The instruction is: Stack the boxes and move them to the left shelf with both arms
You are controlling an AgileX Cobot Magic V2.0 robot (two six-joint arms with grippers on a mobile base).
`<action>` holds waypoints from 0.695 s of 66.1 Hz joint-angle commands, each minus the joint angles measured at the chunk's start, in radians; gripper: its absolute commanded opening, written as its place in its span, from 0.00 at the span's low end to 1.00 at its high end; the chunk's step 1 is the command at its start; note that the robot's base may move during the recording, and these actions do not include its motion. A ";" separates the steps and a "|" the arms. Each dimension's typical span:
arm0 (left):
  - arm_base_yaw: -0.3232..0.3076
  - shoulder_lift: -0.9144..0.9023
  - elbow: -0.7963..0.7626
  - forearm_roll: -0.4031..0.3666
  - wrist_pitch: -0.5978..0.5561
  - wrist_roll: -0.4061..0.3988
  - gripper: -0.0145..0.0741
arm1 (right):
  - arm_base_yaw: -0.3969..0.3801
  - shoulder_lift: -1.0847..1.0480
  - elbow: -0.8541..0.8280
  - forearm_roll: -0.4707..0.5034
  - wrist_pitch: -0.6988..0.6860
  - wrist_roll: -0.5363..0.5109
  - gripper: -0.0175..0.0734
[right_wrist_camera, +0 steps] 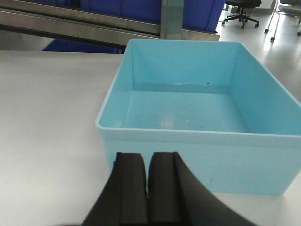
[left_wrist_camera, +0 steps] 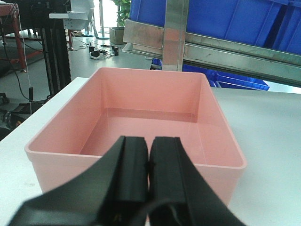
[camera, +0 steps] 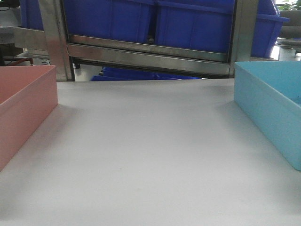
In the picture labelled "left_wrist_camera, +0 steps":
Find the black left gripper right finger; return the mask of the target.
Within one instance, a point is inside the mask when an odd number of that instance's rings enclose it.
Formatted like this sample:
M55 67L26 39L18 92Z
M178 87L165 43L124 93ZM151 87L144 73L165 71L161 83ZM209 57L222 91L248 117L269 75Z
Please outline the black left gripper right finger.
M242 226L204 180L178 137L156 137L150 151L152 226Z

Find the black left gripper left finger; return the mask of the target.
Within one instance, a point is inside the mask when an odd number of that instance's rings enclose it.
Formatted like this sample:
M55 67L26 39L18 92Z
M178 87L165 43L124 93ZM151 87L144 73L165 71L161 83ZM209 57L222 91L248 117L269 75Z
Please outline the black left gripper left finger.
M121 136L86 171L25 201L11 226L143 226L148 192L148 149L143 137Z

